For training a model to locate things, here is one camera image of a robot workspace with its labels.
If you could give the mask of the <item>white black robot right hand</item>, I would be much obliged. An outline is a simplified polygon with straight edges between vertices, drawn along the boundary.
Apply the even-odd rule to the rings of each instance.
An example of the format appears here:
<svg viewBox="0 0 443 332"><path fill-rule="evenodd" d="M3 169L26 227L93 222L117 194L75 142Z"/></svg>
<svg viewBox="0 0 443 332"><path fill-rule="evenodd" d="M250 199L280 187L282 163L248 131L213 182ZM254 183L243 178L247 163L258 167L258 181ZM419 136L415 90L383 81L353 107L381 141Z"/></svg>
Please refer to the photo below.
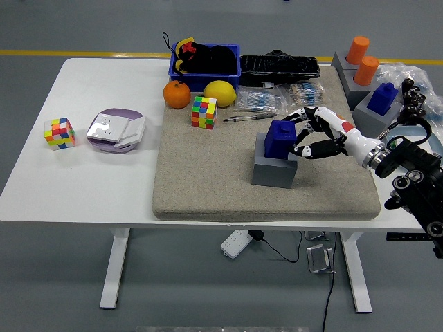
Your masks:
<svg viewBox="0 0 443 332"><path fill-rule="evenodd" d="M296 142L290 152L306 159L321 159L339 154L352 156L357 164L369 167L378 148L380 140L367 138L346 119L327 107L303 107L283 118L293 123L304 122L304 127L296 136ZM323 132L328 139L301 145L301 142L313 132Z"/></svg>

